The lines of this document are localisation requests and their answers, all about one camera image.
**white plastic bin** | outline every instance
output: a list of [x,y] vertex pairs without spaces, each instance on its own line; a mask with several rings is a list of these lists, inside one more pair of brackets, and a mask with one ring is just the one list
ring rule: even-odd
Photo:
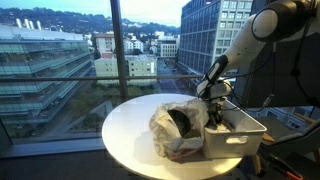
[[[229,101],[220,103],[223,108],[235,107]],[[267,128],[240,109],[223,110],[223,118],[229,121],[234,132],[217,133],[205,128],[202,147],[206,158],[238,158],[257,153],[263,133]]]

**sky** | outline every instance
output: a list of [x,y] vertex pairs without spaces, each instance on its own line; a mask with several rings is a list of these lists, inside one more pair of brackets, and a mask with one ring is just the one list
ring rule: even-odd
[[[121,17],[134,22],[180,26],[181,9],[190,0],[120,0]],[[110,0],[0,0],[1,8],[48,8],[111,16]]]

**white round table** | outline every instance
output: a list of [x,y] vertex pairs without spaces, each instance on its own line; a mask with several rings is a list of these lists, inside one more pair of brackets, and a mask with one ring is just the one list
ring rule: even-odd
[[116,107],[102,127],[103,142],[110,155],[129,171],[146,178],[205,179],[233,169],[241,158],[206,159],[199,151],[179,161],[171,161],[156,153],[149,121],[157,105],[193,98],[154,94],[131,99]]

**plastic bag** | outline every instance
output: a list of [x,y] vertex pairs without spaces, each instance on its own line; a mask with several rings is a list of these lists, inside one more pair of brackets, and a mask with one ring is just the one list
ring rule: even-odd
[[[168,112],[170,110],[182,112],[190,121],[191,128],[185,132],[184,136],[180,134],[179,127],[170,116]],[[161,157],[174,160],[201,149],[204,140],[204,126],[208,119],[205,103],[197,98],[181,103],[158,105],[149,122],[156,152]]]

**floor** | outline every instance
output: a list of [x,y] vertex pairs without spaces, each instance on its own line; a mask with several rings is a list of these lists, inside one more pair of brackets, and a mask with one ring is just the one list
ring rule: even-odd
[[[258,179],[245,157],[232,171],[214,180]],[[0,180],[145,179],[120,167],[106,150],[0,159]]]

